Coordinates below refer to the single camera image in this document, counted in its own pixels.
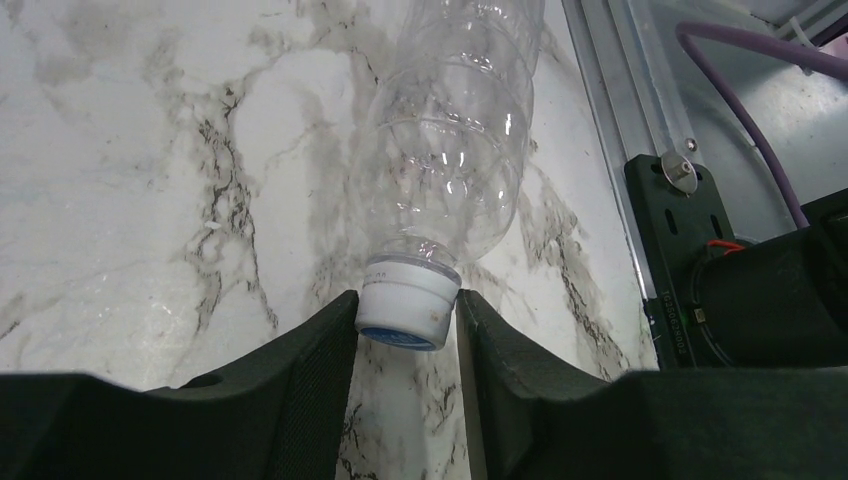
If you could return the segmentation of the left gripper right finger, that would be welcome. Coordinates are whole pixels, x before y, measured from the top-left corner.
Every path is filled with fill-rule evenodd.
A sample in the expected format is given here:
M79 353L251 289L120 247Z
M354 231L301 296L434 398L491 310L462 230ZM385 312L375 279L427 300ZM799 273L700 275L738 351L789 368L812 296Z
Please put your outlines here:
M641 370L597 378L456 300L475 479L843 479L847 377L815 370Z

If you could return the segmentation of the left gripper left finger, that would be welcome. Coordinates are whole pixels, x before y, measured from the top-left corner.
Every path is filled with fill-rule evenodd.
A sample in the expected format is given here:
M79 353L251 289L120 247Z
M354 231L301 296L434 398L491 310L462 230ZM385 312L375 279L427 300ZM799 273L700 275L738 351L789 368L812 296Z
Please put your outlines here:
M357 333L348 290L178 388L82 373L1 378L5 479L331 479Z

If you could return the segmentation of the clear unlabelled bottle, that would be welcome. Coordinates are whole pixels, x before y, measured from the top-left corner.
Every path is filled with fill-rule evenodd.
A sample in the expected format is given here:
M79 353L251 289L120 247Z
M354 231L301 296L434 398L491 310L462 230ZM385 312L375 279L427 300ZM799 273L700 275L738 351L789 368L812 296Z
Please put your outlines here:
M505 236L530 144L541 1L414 1L352 162L368 246L355 325L434 351L459 267Z

